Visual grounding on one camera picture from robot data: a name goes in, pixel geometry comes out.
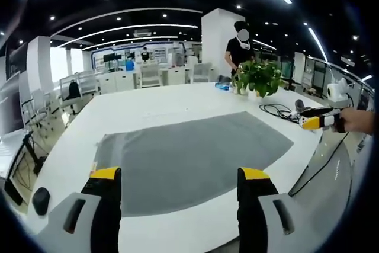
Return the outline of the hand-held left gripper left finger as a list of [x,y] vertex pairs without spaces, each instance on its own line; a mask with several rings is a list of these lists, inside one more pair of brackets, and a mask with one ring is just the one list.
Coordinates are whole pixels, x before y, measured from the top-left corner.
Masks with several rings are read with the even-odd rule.
[[72,193],[48,214],[37,234],[44,252],[118,252],[121,168],[94,171],[80,193]]

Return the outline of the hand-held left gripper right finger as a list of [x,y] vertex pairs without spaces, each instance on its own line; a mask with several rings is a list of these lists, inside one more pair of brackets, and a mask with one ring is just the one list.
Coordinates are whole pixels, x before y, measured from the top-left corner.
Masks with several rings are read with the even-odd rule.
[[263,171],[237,170],[237,201],[239,252],[317,252],[322,246],[304,209]]

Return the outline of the person's right hand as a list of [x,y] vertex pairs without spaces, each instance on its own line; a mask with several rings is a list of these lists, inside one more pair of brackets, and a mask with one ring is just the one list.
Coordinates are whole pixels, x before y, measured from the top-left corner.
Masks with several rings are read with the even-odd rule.
[[375,113],[373,111],[344,108],[341,111],[344,128],[347,132],[360,132],[372,135],[374,132]]

